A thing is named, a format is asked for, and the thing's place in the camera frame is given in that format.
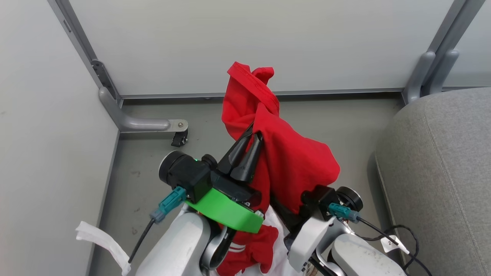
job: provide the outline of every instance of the green plastic part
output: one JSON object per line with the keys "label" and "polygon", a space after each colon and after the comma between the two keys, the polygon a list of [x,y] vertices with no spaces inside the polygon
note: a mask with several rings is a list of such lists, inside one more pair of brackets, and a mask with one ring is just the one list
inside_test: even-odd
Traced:
{"label": "green plastic part", "polygon": [[257,233],[264,221],[259,215],[213,188],[197,204],[187,200],[186,203],[205,217],[237,231]]}

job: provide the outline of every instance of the floor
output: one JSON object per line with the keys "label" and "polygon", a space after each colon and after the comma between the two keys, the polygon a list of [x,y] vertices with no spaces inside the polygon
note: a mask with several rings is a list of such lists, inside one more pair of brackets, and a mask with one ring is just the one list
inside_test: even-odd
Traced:
{"label": "floor", "polygon": [[[333,187],[348,186],[363,198],[361,214],[382,229],[388,227],[388,214],[378,184],[373,159],[375,144],[381,131],[401,108],[400,100],[366,97],[357,99],[302,98],[281,101],[281,117],[301,135],[326,143],[341,166],[341,174]],[[232,145],[221,116],[220,100],[157,102],[125,105],[132,116],[186,119],[189,141],[181,148],[200,158],[205,153],[220,159]],[[170,151],[172,135],[122,135],[119,141],[108,187],[100,228],[111,235],[130,254],[149,221],[148,214],[170,192],[159,180],[157,168]],[[177,215],[174,210],[163,223],[153,226],[143,241],[132,264],[137,267],[167,230]],[[352,228],[363,236],[377,234],[361,224]],[[105,250],[94,251],[91,276],[117,276],[121,270]]]}

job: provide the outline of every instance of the gray sofa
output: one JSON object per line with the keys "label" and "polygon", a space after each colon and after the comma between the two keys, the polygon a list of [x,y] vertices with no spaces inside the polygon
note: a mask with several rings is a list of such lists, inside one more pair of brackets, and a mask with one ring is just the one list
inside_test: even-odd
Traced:
{"label": "gray sofa", "polygon": [[[433,275],[491,275],[491,88],[404,107],[383,132],[376,160],[392,223],[413,229],[418,258]],[[411,235],[398,234],[414,252]],[[409,273],[426,274],[415,263]]]}

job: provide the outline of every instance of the red garment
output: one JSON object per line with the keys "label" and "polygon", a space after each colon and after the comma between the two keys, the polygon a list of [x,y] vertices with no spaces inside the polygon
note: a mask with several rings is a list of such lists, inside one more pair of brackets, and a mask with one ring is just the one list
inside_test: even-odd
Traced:
{"label": "red garment", "polygon": [[[327,145],[302,137],[279,117],[278,99],[266,86],[274,74],[271,67],[257,68],[251,73],[249,66],[235,62],[228,74],[221,117],[228,133],[237,140],[254,121],[253,131],[260,131],[264,139],[251,183],[262,194],[257,209],[266,212],[271,191],[281,204],[298,213],[302,192],[333,183],[339,175],[338,163]],[[276,228],[265,225],[257,234],[238,232],[234,243],[246,245],[245,250],[230,251],[218,273],[233,276],[255,263],[260,263],[261,271],[266,273],[271,267],[277,236]]]}

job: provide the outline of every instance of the gray fabric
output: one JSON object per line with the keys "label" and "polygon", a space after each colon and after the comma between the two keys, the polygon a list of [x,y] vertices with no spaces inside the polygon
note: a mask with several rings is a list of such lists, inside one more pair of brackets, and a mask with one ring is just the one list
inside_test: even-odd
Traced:
{"label": "gray fabric", "polygon": [[[412,228],[433,275],[490,275],[491,88],[404,107],[382,134],[379,174],[394,224]],[[414,252],[412,237],[400,230]],[[425,275],[417,264],[412,276]]]}

